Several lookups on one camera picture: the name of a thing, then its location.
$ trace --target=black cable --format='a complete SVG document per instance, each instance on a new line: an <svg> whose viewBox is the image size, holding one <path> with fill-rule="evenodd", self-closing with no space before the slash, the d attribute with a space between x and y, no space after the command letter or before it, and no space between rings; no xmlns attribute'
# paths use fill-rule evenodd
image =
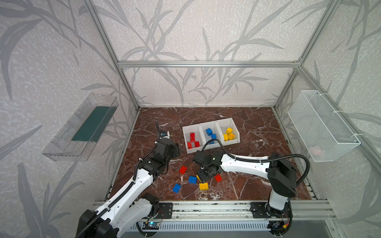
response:
<svg viewBox="0 0 381 238"><path fill-rule="evenodd" d="M290 229L290 227L291 227L291 224L292 224L292 209L291 209L291 202L290 201L288 201L288 205L290 206L290 217L289 217L289 219L290 219L290 221L288 222L288 226L286 227L286 229L283 231L283 232L278 232L278 234L276 234L276 232L274 232L274 235L275 236L282 236L282 235L284 235L286 232L288 232L288 230Z"/></svg>
<svg viewBox="0 0 381 238"><path fill-rule="evenodd" d="M202 147L202 150L201 151L204 151L205 147L212 141L217 141L219 143L219 145L221 146L221 148L224 150L224 152L231 158L235 159L235 160L238 160L238 161L243 161L243 162L249 162L249 163L268 163L268 162L273 162L273 161L277 161L277 160L283 160L283 159L288 159L288 158L294 158L294 157L298 157L298 158L302 158L304 159L304 161L306 162L306 169L303 173L303 175L298 179L298 181L296 182L296 186L299 186L302 181L307 177L308 175L308 172L310 170L310 162L308 160L307 157L305 157L304 155L300 155L300 154L292 154L292 155L286 155L286 156L281 156L281 157L277 157L277 158L273 158L273 159L265 159L265 160L255 160L255 159L242 159L242 158L239 158L239 157L235 157L234 155L230 154L226 149L225 147L222 145L221 141L219 141L219 139L211 139L209 140L207 143L205 143L205 145Z"/></svg>
<svg viewBox="0 0 381 238"><path fill-rule="evenodd" d="M139 223L137 222L136 223L136 227L138 228L138 231L144 236L144 237L153 237L154 235L156 235L156 233L155 234L153 234L153 235L148 235L148 233L144 233L143 231L142 231L142 229L140 229L140 226L139 226Z"/></svg>
<svg viewBox="0 0 381 238"><path fill-rule="evenodd" d="M108 211L107 208L103 209L94 219L92 219L76 236L75 238L80 237L85 231L87 231L95 222L100 218L103 214L105 214Z"/></svg>
<svg viewBox="0 0 381 238"><path fill-rule="evenodd" d="M142 160L144 160L145 158L147 158L147 156L149 154L151 154L157 147L157 143L159 143L159 139L160 139L160 132L159 132L159 123L156 121L156 134L157 134L157 138L156 138L156 143L155 143L155 146L142 158Z"/></svg>
<svg viewBox="0 0 381 238"><path fill-rule="evenodd" d="M142 160L144 160L145 158L147 158L147 156L149 154L151 154L157 147L157 143L159 142L159 139L160 139L160 133L159 133L159 123L156 121L156 134L157 134L157 139L156 139L156 143L155 143L155 146L142 158ZM138 174L138 169L139 169L139 165L140 163L142 162L142 160L139 160L138 164L136 165L135 167L135 172L134 172L134 175L132 176L132 181L131 183L128 185L128 187L114 200L112 201L107 207L110 209L113 205L115 205L124 195L126 195L126 193L131 189L131 187L135 184L135 180L136 180L136 177L137 177L137 174ZM89 223L75 236L75 238L79 238L81 235L83 235L95 222L98 218L100 218L103 214L105 214L109 209L105 208L103 209L98 215L96 215L96 217L94 217L93 219L91 219L89 221Z"/></svg>

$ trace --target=red wire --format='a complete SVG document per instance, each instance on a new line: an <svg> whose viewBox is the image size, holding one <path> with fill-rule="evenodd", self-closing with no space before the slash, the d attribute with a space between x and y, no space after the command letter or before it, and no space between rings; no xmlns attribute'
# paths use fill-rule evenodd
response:
<svg viewBox="0 0 381 238"><path fill-rule="evenodd" d="M286 213L284 213L285 215L286 215L286 218L287 218L287 220L288 220L288 223L290 223L290 219L288 219L288 217L287 217L287 214Z"/></svg>

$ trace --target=metal grate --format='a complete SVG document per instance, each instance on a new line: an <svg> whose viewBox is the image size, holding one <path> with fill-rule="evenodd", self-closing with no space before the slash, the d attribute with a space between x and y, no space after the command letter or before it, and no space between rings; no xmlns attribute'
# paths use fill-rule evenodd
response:
<svg viewBox="0 0 381 238"><path fill-rule="evenodd" d="M204 222L178 222L164 221L160 229L165 232L206 232L206 231L268 231L268 221L204 221ZM136 225L126 232L137 231Z"/></svg>
<svg viewBox="0 0 381 238"><path fill-rule="evenodd" d="M302 90L288 115L315 162L334 161L360 141L316 90Z"/></svg>

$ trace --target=black mounting plate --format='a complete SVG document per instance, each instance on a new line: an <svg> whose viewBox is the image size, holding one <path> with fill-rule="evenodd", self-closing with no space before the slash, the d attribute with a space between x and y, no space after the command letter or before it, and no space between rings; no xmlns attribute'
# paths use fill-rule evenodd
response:
<svg viewBox="0 0 381 238"><path fill-rule="evenodd" d="M154 217L155 219L171 219L172 218L172 208L173 208L173 203L160 203L159 202L159 210L162 212L158 212L157 215Z"/></svg>
<svg viewBox="0 0 381 238"><path fill-rule="evenodd" d="M281 218L282 213L285 213L288 218L291 216L288 203L285 204L285 207L281 212L277 211L277 213L272 212L270 214L266 210L266 203L266 201L250 203L250 211L253 214L253 218Z"/></svg>

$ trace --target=white wall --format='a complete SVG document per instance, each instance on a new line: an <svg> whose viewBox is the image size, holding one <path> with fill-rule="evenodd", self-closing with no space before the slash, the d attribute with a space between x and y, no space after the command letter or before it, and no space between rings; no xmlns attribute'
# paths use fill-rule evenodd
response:
<svg viewBox="0 0 381 238"><path fill-rule="evenodd" d="M378 151L381 149L380 3L342 1L304 64ZM297 152L308 155L287 115L301 90L310 87L298 76L277 112ZM381 177L361 151L356 148L333 162L310 161L309 176L317 195L330 201L347 237L379 237Z"/></svg>
<svg viewBox="0 0 381 238"><path fill-rule="evenodd" d="M120 61L296 61L328 2L94 0ZM291 70L125 69L141 106L271 106L288 72ZM267 80L259 82L254 77Z"/></svg>
<svg viewBox="0 0 381 238"><path fill-rule="evenodd" d="M2 1L0 15L0 237L74 237L136 112L81 1ZM90 92L120 102L91 157L43 156Z"/></svg>

